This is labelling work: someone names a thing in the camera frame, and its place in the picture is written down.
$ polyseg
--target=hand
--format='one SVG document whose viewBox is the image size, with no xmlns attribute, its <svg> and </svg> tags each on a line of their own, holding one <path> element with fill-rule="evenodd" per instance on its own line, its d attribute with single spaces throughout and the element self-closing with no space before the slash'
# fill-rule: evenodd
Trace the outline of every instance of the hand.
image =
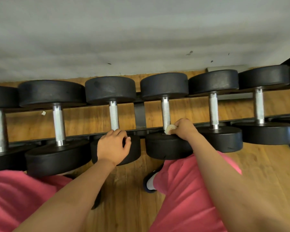
<svg viewBox="0 0 290 232">
<path fill-rule="evenodd" d="M 116 129 L 109 131 L 102 136 L 98 142 L 98 160 L 109 160 L 114 166 L 119 164 L 129 153 L 131 147 L 131 137 L 127 136 L 124 130 Z"/>
<path fill-rule="evenodd" d="M 179 119 L 174 125 L 177 126 L 177 128 L 170 130 L 170 133 L 176 134 L 178 137 L 186 141 L 188 141 L 188 138 L 193 136 L 193 134 L 199 133 L 193 123 L 187 118 Z"/>
</svg>

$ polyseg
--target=wooden floor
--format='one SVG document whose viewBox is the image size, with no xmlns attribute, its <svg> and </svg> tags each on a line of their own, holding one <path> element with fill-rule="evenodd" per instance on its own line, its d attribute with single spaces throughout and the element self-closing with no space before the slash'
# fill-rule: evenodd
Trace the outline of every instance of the wooden floor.
<svg viewBox="0 0 290 232">
<path fill-rule="evenodd" d="M 188 77 L 204 71 L 185 72 Z M 150 74 L 127 76 L 139 81 Z M 84 84 L 88 78 L 75 78 Z M 17 86 L 18 83 L 1 83 Z M 290 113 L 290 90 L 264 93 L 265 115 Z M 146 102 L 147 127 L 162 126 L 159 101 Z M 209 121 L 206 97 L 170 101 L 171 122 L 186 117 L 193 122 Z M 119 123 L 122 129 L 135 129 L 133 104 L 118 106 Z M 108 106 L 65 109 L 66 134 L 80 135 L 110 130 Z M 219 101 L 220 120 L 253 117 L 252 100 Z M 51 111 L 7 114 L 9 141 L 34 140 L 54 137 Z M 228 153 L 254 182 L 261 194 L 271 201 L 290 220 L 290 149 L 288 146 L 265 146 L 244 143 L 242 150 Z M 147 194 L 142 190 L 142 180 L 147 173 L 162 162 L 146 155 L 142 140 L 141 157 L 130 164 L 116 167 L 103 186 L 103 203 L 91 211 L 84 224 L 84 231 L 147 231 L 155 219 L 164 196 Z"/>
</svg>

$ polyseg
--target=dumbbell rack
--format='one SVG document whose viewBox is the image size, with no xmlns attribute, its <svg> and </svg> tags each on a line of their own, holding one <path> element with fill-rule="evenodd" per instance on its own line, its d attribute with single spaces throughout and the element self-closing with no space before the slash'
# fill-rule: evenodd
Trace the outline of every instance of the dumbbell rack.
<svg viewBox="0 0 290 232">
<path fill-rule="evenodd" d="M 230 97 L 227 99 L 220 99 L 219 97 L 223 97 L 225 95 L 220 95 L 218 96 L 218 100 L 237 100 L 241 99 L 237 98 L 238 94 L 243 94 L 241 92 L 239 93 L 232 93 L 234 97 Z M 140 92 L 137 92 L 137 99 L 134 101 L 134 111 L 135 111 L 135 123 L 136 123 L 136 129 L 134 130 L 127 130 L 128 135 L 136 135 L 139 136 L 140 138 L 144 138 L 147 134 L 153 133 L 153 132 L 159 132 L 163 131 L 163 127 L 155 127 L 155 128 L 147 128 L 146 127 L 146 118 L 145 118 L 145 108 L 144 108 L 144 101 L 140 97 Z M 85 106 L 80 106 L 80 107 L 89 107 L 89 106 L 95 106 L 95 105 L 85 105 Z M 38 111 L 42 109 L 24 109 L 24 108 L 17 108 L 9 111 L 9 113 L 13 112 L 27 112 L 27 111 Z M 290 117 L 290 114 L 283 114 L 283 115 L 276 115 L 276 116 L 267 116 L 265 119 L 267 121 L 270 121 L 274 118 L 278 117 Z M 234 119 L 234 120 L 224 120 L 220 121 L 220 125 L 222 126 L 231 126 L 234 123 L 237 122 L 243 122 L 243 121 L 254 121 L 254 118 L 243 118 L 243 119 Z M 210 126 L 210 122 L 202 122 L 202 123 L 195 123 L 195 127 L 206 127 Z M 102 137 L 106 133 L 93 133 L 93 134 L 84 134 L 84 135 L 75 135 L 75 136 L 69 136 L 66 137 L 67 140 L 97 140 L 100 137 Z M 10 146 L 18 146 L 18 145 L 23 145 L 23 144 L 28 144 L 28 143 L 35 143 L 39 145 L 45 145 L 45 144 L 50 144 L 56 142 L 55 138 L 47 138 L 47 139 L 38 139 L 38 140 L 28 140 L 28 141 L 17 141 L 17 142 L 10 142 Z"/>
</svg>

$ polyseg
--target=white wall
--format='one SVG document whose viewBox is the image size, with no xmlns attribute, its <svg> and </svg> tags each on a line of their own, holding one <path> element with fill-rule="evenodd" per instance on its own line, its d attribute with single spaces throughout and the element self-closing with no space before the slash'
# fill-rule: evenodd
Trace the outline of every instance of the white wall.
<svg viewBox="0 0 290 232">
<path fill-rule="evenodd" d="M 288 58 L 290 0 L 0 0 L 0 82 Z"/>
</svg>

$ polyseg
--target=pink shorts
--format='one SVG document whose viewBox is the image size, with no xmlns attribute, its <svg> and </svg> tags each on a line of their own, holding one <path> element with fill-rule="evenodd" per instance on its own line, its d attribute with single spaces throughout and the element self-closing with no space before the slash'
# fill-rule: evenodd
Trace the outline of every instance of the pink shorts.
<svg viewBox="0 0 290 232">
<path fill-rule="evenodd" d="M 218 153 L 237 172 L 242 173 L 231 158 Z M 153 184 L 165 194 L 165 200 L 150 232 L 226 231 L 204 185 L 194 155 L 181 160 L 166 160 Z"/>
</svg>

